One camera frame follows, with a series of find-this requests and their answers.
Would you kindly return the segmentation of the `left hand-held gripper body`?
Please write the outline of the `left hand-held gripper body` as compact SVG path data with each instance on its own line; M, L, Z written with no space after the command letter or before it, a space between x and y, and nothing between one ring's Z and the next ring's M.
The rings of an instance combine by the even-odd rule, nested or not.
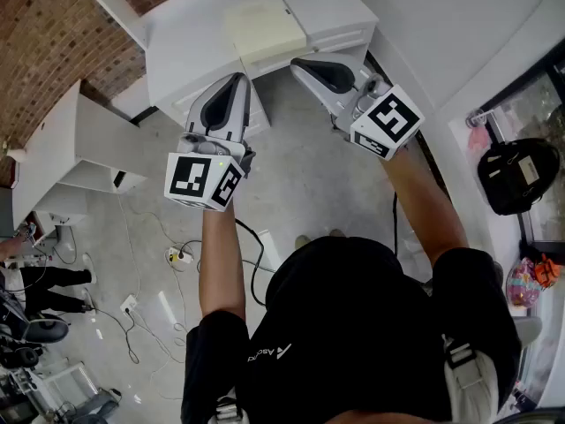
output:
M223 212L256 153L235 142L186 132L168 156L164 196L186 207Z

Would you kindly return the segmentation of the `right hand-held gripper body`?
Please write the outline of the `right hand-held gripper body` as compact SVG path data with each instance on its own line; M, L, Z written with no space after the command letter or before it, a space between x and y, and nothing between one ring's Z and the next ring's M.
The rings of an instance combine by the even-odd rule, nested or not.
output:
M424 122L423 113L400 86L390 86L374 74L353 95L335 124L349 136L349 142L388 161Z

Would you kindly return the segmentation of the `cream plastic panel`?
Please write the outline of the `cream plastic panel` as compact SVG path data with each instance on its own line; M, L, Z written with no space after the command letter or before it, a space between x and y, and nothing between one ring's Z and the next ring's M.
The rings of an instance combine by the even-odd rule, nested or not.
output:
M306 34L283 0L250 0L224 12L224 25L244 64L304 49Z

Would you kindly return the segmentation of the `white wall shelf panel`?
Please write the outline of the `white wall shelf panel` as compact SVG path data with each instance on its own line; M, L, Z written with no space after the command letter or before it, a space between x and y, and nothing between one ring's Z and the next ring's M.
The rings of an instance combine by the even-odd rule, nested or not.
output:
M147 28L127 0L95 0L144 50L148 48Z

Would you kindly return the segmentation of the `person's right forearm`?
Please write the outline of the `person's right forearm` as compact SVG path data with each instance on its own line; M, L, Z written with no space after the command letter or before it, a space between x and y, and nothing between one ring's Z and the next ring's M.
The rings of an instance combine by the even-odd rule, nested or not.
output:
M416 162L408 149L399 149L390 160L381 164L432 264L451 249L469 246L461 220L449 198L433 175Z

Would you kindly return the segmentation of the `person's left forearm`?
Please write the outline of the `person's left forearm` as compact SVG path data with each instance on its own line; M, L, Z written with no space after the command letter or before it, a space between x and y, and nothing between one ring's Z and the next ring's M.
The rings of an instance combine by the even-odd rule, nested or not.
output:
M199 299L202 316L230 312L245 321L245 282L231 202L223 212L203 212Z

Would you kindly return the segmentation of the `pink cloth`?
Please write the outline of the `pink cloth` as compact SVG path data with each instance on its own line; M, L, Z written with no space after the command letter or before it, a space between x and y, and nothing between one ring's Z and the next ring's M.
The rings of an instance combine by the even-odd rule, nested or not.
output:
M475 125L471 128L468 149L471 152L480 152L490 146L490 135L485 125Z

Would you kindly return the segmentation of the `black backpack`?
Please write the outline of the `black backpack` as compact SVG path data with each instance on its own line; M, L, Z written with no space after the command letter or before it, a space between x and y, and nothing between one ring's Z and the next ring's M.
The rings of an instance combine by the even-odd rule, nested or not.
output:
M531 209L552 186L561 167L558 149L539 138L493 144L478 162L478 179L500 216Z

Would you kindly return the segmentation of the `small white plant pot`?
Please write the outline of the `small white plant pot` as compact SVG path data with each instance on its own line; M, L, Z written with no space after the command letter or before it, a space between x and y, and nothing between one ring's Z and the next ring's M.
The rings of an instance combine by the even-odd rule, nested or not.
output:
M12 148L5 140L2 145L3 156L10 157L17 163L23 163L27 159L26 150L24 148Z

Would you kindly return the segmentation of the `person's black shirt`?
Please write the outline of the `person's black shirt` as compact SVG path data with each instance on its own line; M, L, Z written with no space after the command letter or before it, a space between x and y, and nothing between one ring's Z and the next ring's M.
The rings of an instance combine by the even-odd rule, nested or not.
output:
M229 392L251 424L348 411L448 421L447 339L491 359L505 402L521 345L489 254L448 250L426 292L381 243L318 238L277 270L254 332L224 310L189 332L181 421L207 424Z

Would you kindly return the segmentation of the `black office chair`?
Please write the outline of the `black office chair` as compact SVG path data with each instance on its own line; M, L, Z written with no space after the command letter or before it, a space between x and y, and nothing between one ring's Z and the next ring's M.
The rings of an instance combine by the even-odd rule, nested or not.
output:
M68 332L69 324L53 314L31 321L9 314L0 320L0 366L8 370L35 367L43 347L61 342Z

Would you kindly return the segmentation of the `colourful patterned bag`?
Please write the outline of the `colourful patterned bag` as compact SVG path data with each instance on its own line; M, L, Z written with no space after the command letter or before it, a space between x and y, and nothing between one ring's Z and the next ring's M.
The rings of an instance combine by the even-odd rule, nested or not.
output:
M506 296L514 307L533 307L539 299L542 286L535 278L534 263L524 257L508 274Z

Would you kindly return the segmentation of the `orange pouch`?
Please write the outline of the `orange pouch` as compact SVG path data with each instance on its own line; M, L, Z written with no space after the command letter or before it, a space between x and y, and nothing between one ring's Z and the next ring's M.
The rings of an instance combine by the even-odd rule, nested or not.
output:
M534 275L540 286L543 289L548 289L558 282L561 270L550 258L541 254L541 260L535 264Z

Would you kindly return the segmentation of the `white cross-body bag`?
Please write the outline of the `white cross-body bag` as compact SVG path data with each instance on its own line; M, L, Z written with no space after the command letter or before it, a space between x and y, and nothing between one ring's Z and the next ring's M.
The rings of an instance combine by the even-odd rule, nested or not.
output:
M499 406L498 376L493 361L469 343L445 335L443 349L452 421L492 424Z

